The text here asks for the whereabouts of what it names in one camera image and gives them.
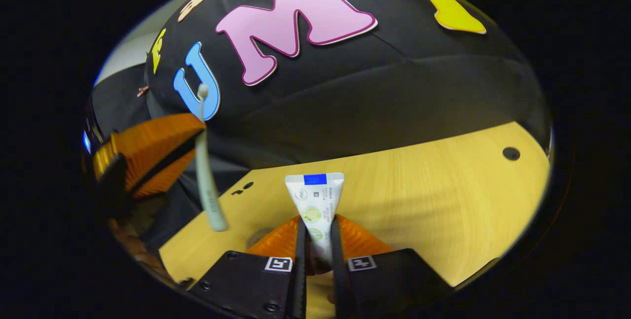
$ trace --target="toothbrush handle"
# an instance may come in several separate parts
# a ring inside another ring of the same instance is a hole
[[[210,171],[207,141],[206,130],[195,139],[195,162],[197,164],[199,198],[212,229],[214,231],[225,231],[228,229],[228,223],[223,216],[221,208],[219,208],[217,188]]]

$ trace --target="white wall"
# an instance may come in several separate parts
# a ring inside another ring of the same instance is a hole
[[[185,2],[186,0],[170,0],[129,32],[105,61],[95,85],[120,70],[143,64],[164,23]]]

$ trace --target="black cloth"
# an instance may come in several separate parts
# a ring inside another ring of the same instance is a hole
[[[160,258],[160,248],[201,213],[199,202],[186,194],[180,182],[167,192],[166,206],[154,215],[151,228],[140,236],[148,252]]]
[[[183,68],[197,90],[185,56],[199,41],[221,92],[207,121],[210,153],[248,169],[376,152],[511,121],[548,147],[550,119],[534,72],[478,9],[458,0],[485,25],[484,35],[441,27],[429,0],[347,1],[373,14],[377,27],[316,46],[298,15],[300,54],[288,58],[257,43],[278,67],[252,87],[241,81],[244,68],[230,40],[214,30],[235,7],[271,9],[274,0],[203,0],[181,22],[178,9],[164,26],[155,74],[151,54],[147,59],[151,116],[188,111],[173,80]]]
[[[92,91],[92,106],[99,128],[107,138],[113,130],[123,132],[151,119],[146,95],[137,97],[144,82],[144,64],[106,77]]]

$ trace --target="blue light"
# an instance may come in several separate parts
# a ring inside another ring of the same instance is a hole
[[[83,131],[83,144],[85,145],[85,148],[88,150],[88,154],[92,153],[90,152],[90,139],[88,139],[88,134],[85,133],[85,131]]]

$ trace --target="yellow letter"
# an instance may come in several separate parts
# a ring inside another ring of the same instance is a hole
[[[160,49],[162,49],[162,36],[167,31],[167,29],[163,29],[162,32],[158,35],[158,40],[153,45],[151,49],[151,54],[153,54],[153,74],[156,74],[156,69],[158,68],[158,63],[160,62]]]
[[[446,29],[455,31],[473,32],[479,34],[487,33],[487,29],[482,22],[476,20],[467,12],[464,7],[460,6],[456,0],[430,0],[436,13],[434,17],[436,21]]]

